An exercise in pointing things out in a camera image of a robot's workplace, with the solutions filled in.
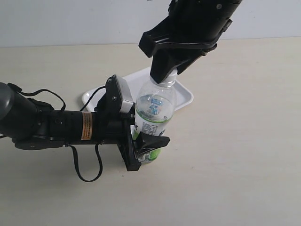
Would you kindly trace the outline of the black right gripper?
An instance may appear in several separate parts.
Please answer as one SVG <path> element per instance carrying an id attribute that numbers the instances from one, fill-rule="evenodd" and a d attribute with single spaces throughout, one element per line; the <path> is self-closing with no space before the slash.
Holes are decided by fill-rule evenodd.
<path id="1" fill-rule="evenodd" d="M 212 47 L 232 23 L 239 0 L 173 0 L 168 16 L 142 34 L 139 48 L 152 58 L 150 76 L 162 83 L 173 70 L 183 73 Z M 195 49 L 187 55 L 181 49 Z"/>

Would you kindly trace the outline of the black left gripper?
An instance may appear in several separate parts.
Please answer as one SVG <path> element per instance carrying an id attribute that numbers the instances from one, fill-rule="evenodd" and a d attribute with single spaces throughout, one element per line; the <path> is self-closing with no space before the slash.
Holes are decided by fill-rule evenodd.
<path id="1" fill-rule="evenodd" d="M 127 171 L 137 171 L 141 166 L 140 162 L 152 162 L 157 159 L 161 148 L 170 142 L 169 137 L 140 133 L 135 139 L 135 155 L 130 128 L 135 124 L 135 103 L 129 113 L 115 116 L 98 112 L 64 111 L 63 113 L 65 117 L 63 137 L 67 144 L 116 144 Z"/>

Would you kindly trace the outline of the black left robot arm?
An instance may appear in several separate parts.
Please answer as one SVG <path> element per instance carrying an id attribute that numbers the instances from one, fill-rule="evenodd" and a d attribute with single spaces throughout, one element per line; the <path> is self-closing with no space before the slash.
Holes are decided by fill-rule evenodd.
<path id="1" fill-rule="evenodd" d="M 128 171 L 139 170 L 138 158 L 166 146 L 169 137 L 140 133 L 133 139 L 131 126 L 135 109 L 120 110 L 120 91 L 111 86 L 93 112 L 56 110 L 51 104 L 34 99 L 11 83 L 0 85 L 0 132 L 22 150 L 70 147 L 75 167 L 79 167 L 76 146 L 116 144 Z"/>

